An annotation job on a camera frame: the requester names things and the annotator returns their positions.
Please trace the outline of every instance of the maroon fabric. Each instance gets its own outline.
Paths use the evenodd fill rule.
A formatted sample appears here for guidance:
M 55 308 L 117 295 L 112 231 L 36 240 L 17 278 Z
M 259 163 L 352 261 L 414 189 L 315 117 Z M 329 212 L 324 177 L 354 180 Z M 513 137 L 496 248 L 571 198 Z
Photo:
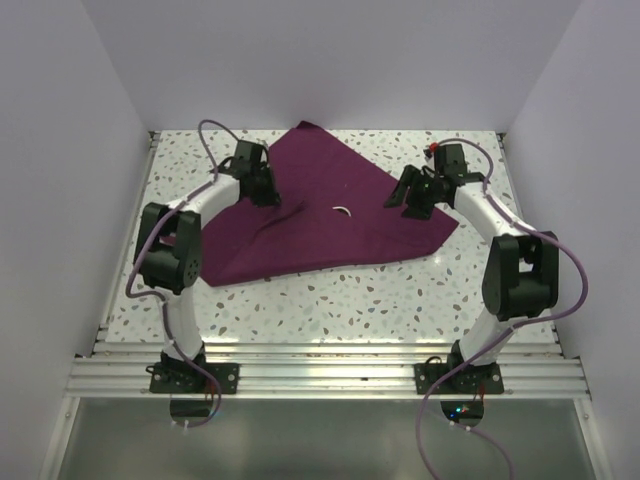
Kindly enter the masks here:
M 206 225 L 200 276 L 211 286 L 422 257 L 458 225 L 440 210 L 420 221 L 382 208 L 396 180 L 315 125 L 301 123 L 269 152 L 282 205 L 243 200 Z

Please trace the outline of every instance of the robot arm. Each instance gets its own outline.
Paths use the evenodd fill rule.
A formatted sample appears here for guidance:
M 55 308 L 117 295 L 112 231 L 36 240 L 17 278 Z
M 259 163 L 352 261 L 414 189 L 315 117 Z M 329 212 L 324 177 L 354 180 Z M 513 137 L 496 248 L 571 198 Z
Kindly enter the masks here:
M 174 345 L 189 363 L 208 368 L 193 305 L 193 285 L 202 266 L 202 227 L 243 198 L 257 207 L 280 204 L 267 149 L 239 140 L 234 155 L 219 166 L 216 181 L 166 205 L 149 203 L 142 211 L 136 260 L 160 220 L 177 209 L 153 239 L 139 270 L 144 284 L 165 299 L 165 327 L 172 335 L 169 338 L 165 328 L 160 362 L 147 369 L 153 375 L 152 393 L 197 393 L 204 388 L 204 377 L 185 364 Z
M 426 220 L 436 204 L 446 202 L 491 245 L 482 282 L 484 309 L 469 332 L 455 342 L 447 364 L 433 366 L 438 378 L 484 350 L 518 320 L 538 317 L 556 304 L 558 249 L 536 237 L 523 235 L 513 224 L 528 225 L 515 214 L 510 215 L 511 222 L 498 214 L 483 191 L 484 176 L 467 171 L 460 144 L 434 144 L 425 153 L 434 156 L 435 169 L 406 166 L 385 207 L 406 203 L 403 216 Z M 495 201 L 509 212 L 502 202 Z M 473 394 L 488 378 L 500 378 L 496 359 L 510 338 L 511 335 L 507 336 L 455 375 L 449 385 L 452 393 Z M 494 389 L 491 393 L 502 393 L 500 388 L 501 382 L 498 391 Z

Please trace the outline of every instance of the terrazzo surface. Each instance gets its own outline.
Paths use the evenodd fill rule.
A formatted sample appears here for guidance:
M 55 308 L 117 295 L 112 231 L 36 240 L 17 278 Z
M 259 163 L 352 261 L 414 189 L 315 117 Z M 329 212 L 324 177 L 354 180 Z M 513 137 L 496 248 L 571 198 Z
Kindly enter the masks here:
M 285 131 L 235 133 L 270 144 Z M 494 132 L 331 133 L 396 178 L 407 163 L 421 165 L 422 150 L 434 141 L 462 137 L 477 142 L 496 160 L 493 191 L 515 211 Z M 232 139 L 224 132 L 208 131 L 206 137 L 216 158 L 233 153 Z M 472 147 L 464 149 L 470 171 L 485 172 L 486 162 L 478 153 Z M 195 131 L 162 132 L 142 205 L 152 201 L 166 203 L 188 193 L 208 178 L 210 168 Z M 488 246 L 465 218 L 446 205 L 442 209 L 460 225 L 429 257 L 378 266 L 332 268 L 221 288 L 198 280 L 194 286 L 195 313 L 203 338 L 209 342 L 241 343 L 418 343 L 459 339 L 482 310 L 480 284 Z M 136 224 L 108 318 L 106 340 L 110 342 L 158 342 L 163 338 L 156 301 L 130 300 L 124 295 L 137 231 Z M 140 281 L 136 283 L 137 288 L 143 287 Z M 519 330 L 512 339 L 519 343 L 554 341 L 551 327 L 546 324 Z

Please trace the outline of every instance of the gray wall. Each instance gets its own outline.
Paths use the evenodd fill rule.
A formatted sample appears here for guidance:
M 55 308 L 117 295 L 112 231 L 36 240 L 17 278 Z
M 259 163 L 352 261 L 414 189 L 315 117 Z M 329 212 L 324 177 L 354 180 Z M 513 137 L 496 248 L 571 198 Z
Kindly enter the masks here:
M 580 0 L 83 0 L 149 128 L 504 131 Z
M 0 65 L 0 478 L 34 479 L 146 133 L 79 0 L 0 2 Z
M 640 3 L 585 0 L 507 135 L 527 220 L 555 230 L 591 277 L 558 323 L 581 355 L 618 478 L 637 478 L 640 397 Z M 562 304 L 577 297 L 569 265 Z

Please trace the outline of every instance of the black mounting bracket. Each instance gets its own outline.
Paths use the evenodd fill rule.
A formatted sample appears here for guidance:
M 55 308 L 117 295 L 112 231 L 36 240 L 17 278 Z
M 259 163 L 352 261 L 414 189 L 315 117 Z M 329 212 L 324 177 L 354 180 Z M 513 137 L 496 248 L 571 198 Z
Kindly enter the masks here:
M 193 362 L 209 372 L 220 383 L 221 394 L 235 395 L 240 379 L 240 365 L 237 363 L 207 363 L 204 351 Z M 151 374 L 149 392 L 170 394 L 211 393 L 206 378 L 182 360 L 160 355 L 160 361 L 146 368 Z
M 440 377 L 456 368 L 463 362 L 460 353 L 460 342 L 453 344 L 451 353 L 447 356 L 446 363 L 440 357 L 431 357 L 426 362 L 416 363 L 413 366 L 416 392 L 420 395 L 427 390 Z M 439 385 L 433 392 L 436 395 L 475 395 L 480 387 L 485 394 L 499 395 L 504 393 L 502 373 L 497 363 L 489 365 L 469 365 L 456 375 Z

